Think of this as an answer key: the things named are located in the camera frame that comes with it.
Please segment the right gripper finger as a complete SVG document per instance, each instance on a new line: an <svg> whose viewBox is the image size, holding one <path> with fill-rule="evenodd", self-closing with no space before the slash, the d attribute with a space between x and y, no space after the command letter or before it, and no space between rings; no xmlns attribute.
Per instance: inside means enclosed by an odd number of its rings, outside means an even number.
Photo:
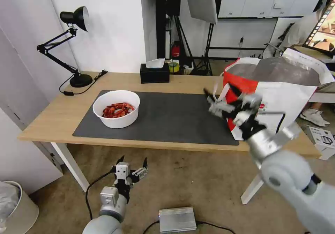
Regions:
<svg viewBox="0 0 335 234"><path fill-rule="evenodd" d="M212 93L210 93L206 88L203 88L206 100L209 104L208 111L219 118L226 119L235 119L237 112L237 101L233 101L231 103L227 103L226 101L217 101L214 99Z"/></svg>
<svg viewBox="0 0 335 234"><path fill-rule="evenodd" d="M232 83L228 83L229 89L226 95L226 101L228 104L241 104L247 93L240 90Z"/></svg>

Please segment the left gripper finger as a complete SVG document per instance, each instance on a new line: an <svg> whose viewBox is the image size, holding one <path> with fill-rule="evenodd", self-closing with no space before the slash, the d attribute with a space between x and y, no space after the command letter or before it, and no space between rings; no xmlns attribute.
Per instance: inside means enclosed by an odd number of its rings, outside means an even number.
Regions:
<svg viewBox="0 0 335 234"><path fill-rule="evenodd" d="M148 173L148 163L147 157L144 159L142 167L137 170L131 171L131 181L132 183L139 182Z"/></svg>
<svg viewBox="0 0 335 234"><path fill-rule="evenodd" d="M125 163L123 162L124 160L124 155L119 158L116 162L115 165L112 166L111 170L110 170L110 173L111 174L125 174Z"/></svg>

